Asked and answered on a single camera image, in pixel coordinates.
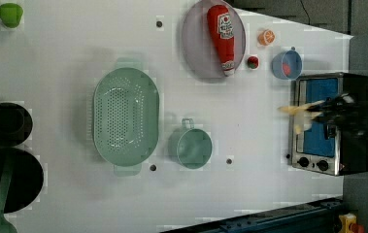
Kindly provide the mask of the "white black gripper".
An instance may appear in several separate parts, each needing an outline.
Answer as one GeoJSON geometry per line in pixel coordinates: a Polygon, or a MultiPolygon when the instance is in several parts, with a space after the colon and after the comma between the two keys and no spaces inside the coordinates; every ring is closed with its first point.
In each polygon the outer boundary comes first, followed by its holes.
{"type": "Polygon", "coordinates": [[[327,99],[320,104],[308,108],[308,112],[335,112],[337,116],[319,115],[314,122],[336,124],[342,130],[360,133],[368,132],[368,100],[357,100],[353,95],[345,93],[334,99],[327,99]]]}

